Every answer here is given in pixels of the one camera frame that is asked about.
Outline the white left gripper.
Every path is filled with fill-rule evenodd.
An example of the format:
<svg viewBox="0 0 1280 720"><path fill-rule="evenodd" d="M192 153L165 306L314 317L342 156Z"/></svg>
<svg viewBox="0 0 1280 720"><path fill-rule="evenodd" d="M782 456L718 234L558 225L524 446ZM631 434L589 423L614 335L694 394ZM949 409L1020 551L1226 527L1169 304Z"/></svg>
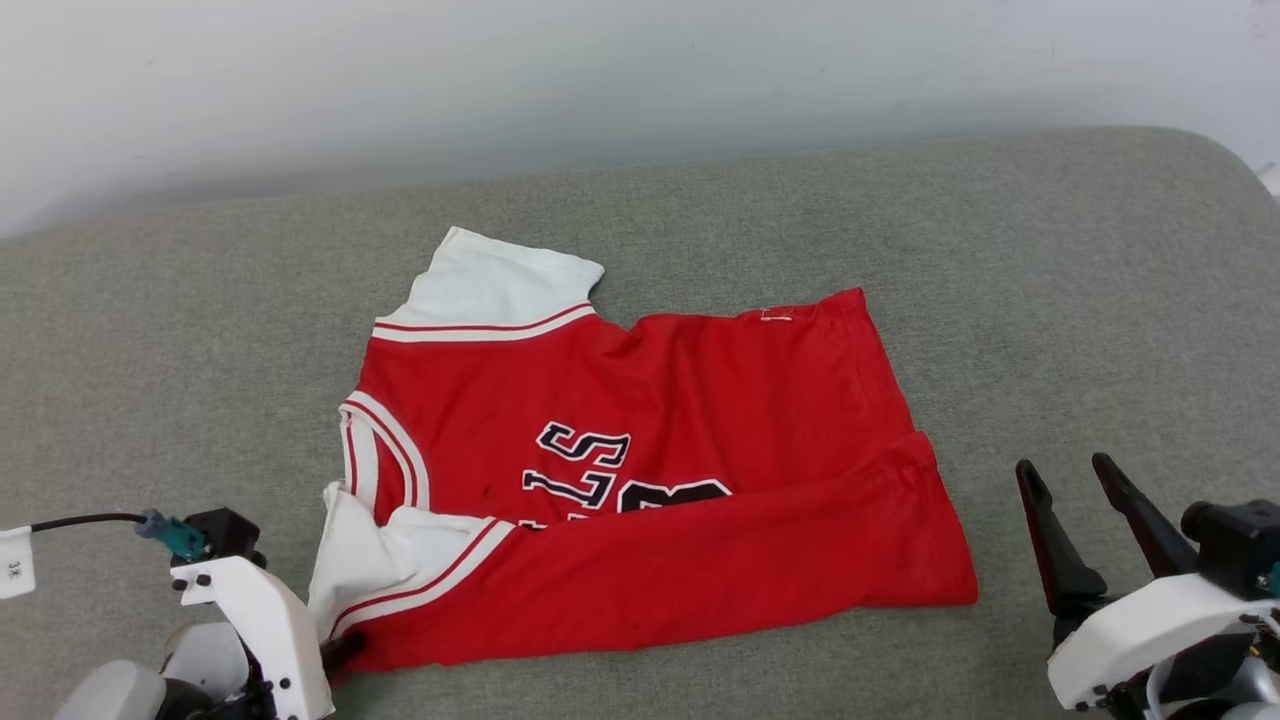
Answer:
<svg viewBox="0 0 1280 720"><path fill-rule="evenodd" d="M270 684L279 719L326 719L335 712L326 674L340 674L366 647L362 632L320 644L306 605L248 559L230 556L174 566L186 583L180 603L214 603L234 628L246 655Z"/></svg>

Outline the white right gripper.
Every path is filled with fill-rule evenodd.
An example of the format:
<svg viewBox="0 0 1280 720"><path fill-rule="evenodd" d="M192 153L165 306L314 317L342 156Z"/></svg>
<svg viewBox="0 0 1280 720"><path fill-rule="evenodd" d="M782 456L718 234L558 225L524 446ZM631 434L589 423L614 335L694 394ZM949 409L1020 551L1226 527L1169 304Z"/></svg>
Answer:
<svg viewBox="0 0 1280 720"><path fill-rule="evenodd" d="M1111 456L1093 454L1091 464L1160 579L1092 614L1050 655L1047 678L1061 707L1097 700L1097 687L1112 688L1210 637L1242 629L1244 615L1277 629L1271 618L1277 598L1243 600L1194 574L1197 551ZM1047 607L1056 618L1083 618L1108 587L1076 552L1034 464L1019 460L1015 474Z"/></svg>

